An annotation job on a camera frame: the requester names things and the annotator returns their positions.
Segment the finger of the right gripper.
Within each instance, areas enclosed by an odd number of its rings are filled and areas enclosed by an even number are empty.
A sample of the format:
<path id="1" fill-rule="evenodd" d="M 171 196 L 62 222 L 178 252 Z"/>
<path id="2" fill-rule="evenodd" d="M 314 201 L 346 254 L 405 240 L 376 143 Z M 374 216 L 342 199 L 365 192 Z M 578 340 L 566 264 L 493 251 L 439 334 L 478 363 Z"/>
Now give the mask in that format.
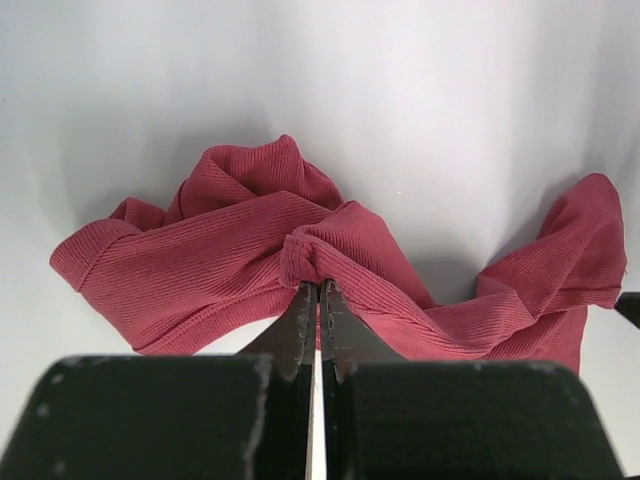
<path id="1" fill-rule="evenodd" d="M 636 328 L 640 328 L 639 292 L 623 292 L 615 303 L 615 310 Z"/>

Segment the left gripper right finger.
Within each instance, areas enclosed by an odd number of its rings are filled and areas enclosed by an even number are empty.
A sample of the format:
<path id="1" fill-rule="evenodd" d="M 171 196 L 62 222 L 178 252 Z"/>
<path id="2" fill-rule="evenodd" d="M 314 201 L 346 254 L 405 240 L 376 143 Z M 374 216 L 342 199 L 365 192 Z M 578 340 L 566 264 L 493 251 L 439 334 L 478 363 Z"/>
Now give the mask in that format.
<path id="1" fill-rule="evenodd" d="M 331 479 L 619 479 L 591 397 L 547 361 L 404 360 L 319 293 Z"/>

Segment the red tank top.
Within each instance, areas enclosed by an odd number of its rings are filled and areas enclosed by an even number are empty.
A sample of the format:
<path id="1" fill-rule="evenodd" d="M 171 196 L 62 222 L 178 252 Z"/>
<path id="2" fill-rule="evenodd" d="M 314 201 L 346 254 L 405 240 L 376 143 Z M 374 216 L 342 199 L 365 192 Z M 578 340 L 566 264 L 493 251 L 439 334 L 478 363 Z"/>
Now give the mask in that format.
<path id="1" fill-rule="evenodd" d="M 577 370 L 590 306 L 626 269 L 619 194 L 590 174 L 537 238 L 441 305 L 381 217 L 345 201 L 290 136 L 207 149 L 161 209 L 128 198 L 52 253 L 51 267 L 140 354 L 193 354 L 276 317 L 298 286 L 334 280 L 349 308 L 410 360 L 546 360 Z"/>

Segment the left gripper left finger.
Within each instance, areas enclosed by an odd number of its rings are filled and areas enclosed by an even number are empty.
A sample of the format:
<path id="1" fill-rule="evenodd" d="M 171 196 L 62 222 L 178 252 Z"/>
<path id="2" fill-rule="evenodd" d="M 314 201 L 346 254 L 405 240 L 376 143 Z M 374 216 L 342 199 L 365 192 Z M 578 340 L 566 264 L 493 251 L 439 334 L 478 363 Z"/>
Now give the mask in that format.
<path id="1" fill-rule="evenodd" d="M 317 289 L 233 355 L 71 356 L 36 383 L 5 479 L 305 479 Z"/>

